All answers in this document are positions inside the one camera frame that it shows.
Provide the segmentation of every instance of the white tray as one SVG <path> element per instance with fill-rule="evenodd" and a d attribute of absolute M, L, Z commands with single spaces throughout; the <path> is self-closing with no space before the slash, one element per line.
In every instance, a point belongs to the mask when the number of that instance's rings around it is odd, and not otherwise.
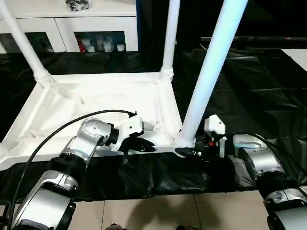
<path fill-rule="evenodd" d="M 55 75 L 57 83 L 49 88 L 42 89 L 37 84 L 2 142 L 9 152 L 0 155 L 0 170 L 26 162 L 44 138 L 68 121 L 105 109 L 137 111 L 145 123 L 143 138 L 156 146 L 174 146 L 173 137 L 182 123 L 171 80 L 160 76 L 160 72 Z M 118 113 L 95 117 L 115 126 L 128 118 Z M 48 161 L 58 156 L 68 140 L 76 135 L 80 124 L 81 121 L 59 132 L 34 161 Z M 95 156 L 121 154 L 102 147 Z"/>

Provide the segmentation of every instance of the black cable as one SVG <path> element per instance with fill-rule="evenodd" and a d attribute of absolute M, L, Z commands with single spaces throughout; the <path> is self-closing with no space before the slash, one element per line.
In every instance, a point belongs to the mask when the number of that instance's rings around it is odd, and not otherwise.
<path fill-rule="evenodd" d="M 248 134 L 248 135 L 251 135 L 253 137 L 258 138 L 263 143 L 265 143 L 272 150 L 272 152 L 275 153 L 275 151 L 272 149 L 272 147 L 277 149 L 277 150 L 279 150 L 281 153 L 283 153 L 286 157 L 288 157 L 300 169 L 300 171 L 304 174 L 305 177 L 307 177 L 307 171 L 296 161 L 296 159 L 294 159 L 294 157 L 292 155 L 290 155 L 287 151 L 283 150 L 279 146 L 277 146 L 277 145 L 267 141 L 266 139 L 264 139 L 263 137 L 259 136 L 256 133 L 249 133 L 249 132 L 245 132 L 245 131 L 236 131 L 236 132 L 230 132 L 230 133 L 226 133 L 226 134 L 223 134 L 223 135 L 219 135 L 219 137 L 223 138 L 223 137 L 227 137 L 227 136 L 233 136 L 235 134 Z"/>
<path fill-rule="evenodd" d="M 23 178 L 24 178 L 24 175 L 26 174 L 29 166 L 30 166 L 30 163 L 31 161 L 33 160 L 33 158 L 35 157 L 35 155 L 38 153 L 38 151 L 43 147 L 43 145 L 45 145 L 47 143 L 47 141 L 49 141 L 52 137 L 54 137 L 57 133 L 59 133 L 61 130 L 63 130 L 64 128 L 66 128 L 67 126 L 70 126 L 71 124 L 77 122 L 77 121 L 80 121 L 82 119 L 85 119 L 87 117 L 90 117 L 90 116 L 94 116 L 94 115 L 97 115 L 97 114 L 104 114 L 104 113 L 124 113 L 124 114 L 128 114 L 129 117 L 131 116 L 134 116 L 136 115 L 135 113 L 132 113 L 132 112 L 129 112 L 129 111 L 125 111 L 125 110 L 118 110 L 118 109 L 110 109 L 110 110 L 101 110 L 101 111 L 97 111 L 97 112 L 94 112 L 94 113 L 90 113 L 90 114 L 87 114 L 87 115 L 83 115 L 81 117 L 78 117 L 64 125 L 62 125 L 60 128 L 58 128 L 57 130 L 55 130 L 53 133 L 51 133 L 46 139 L 44 139 L 42 141 L 42 143 L 39 144 L 39 146 L 34 150 L 34 152 L 32 153 L 32 155 L 30 156 L 28 162 L 26 163 L 25 167 L 24 167 L 24 171 L 19 179 L 19 182 L 17 184 L 17 187 L 16 187 L 16 190 L 15 190 L 15 193 L 14 193 L 14 196 L 13 196 L 13 199 L 12 199 L 12 202 L 11 202 L 11 206 L 10 206 L 10 212 L 9 212 L 9 220 L 8 220 L 8 227 L 7 227 L 7 230 L 11 230 L 11 227 L 12 227 L 12 220 L 13 220 L 13 215 L 14 215 L 14 209 L 15 209 L 15 205 L 16 205 L 16 200 L 17 200 L 17 196 L 18 196 L 18 192 L 19 192 L 19 188 L 20 188 L 20 185 L 23 181 Z"/>

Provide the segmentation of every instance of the metal object on shelf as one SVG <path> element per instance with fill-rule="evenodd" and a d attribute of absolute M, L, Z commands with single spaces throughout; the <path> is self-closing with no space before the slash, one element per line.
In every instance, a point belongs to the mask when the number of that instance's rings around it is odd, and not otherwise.
<path fill-rule="evenodd" d="M 71 11 L 84 11 L 90 8 L 89 0 L 65 0 Z"/>

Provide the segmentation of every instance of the white shelf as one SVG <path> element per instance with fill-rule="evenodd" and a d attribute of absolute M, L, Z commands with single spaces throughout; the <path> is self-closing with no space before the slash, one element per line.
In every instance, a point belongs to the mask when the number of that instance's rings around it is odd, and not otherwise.
<path fill-rule="evenodd" d="M 136 17 L 136 0 L 90 0 L 90 8 L 81 12 L 71 12 L 65 0 L 7 0 L 7 4 L 16 18 Z"/>

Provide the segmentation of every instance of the white leg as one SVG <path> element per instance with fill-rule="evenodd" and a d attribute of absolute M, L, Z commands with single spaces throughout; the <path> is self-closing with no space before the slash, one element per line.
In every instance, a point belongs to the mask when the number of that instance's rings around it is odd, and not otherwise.
<path fill-rule="evenodd" d="M 25 59 L 33 70 L 34 77 L 37 81 L 47 81 L 50 79 L 50 74 L 44 68 L 43 64 L 37 57 L 30 42 L 25 34 L 21 31 L 16 19 L 10 12 L 5 0 L 0 0 L 0 13 L 11 30 L 11 34 L 23 53 Z"/>
<path fill-rule="evenodd" d="M 240 24 L 247 2 L 248 0 L 224 0 L 187 115 L 176 138 L 178 147 L 194 146 L 196 131 Z"/>
<path fill-rule="evenodd" d="M 162 72 L 170 71 L 171 73 L 173 73 L 173 59 L 175 51 L 179 8 L 180 0 L 170 0 L 167 17 Z"/>

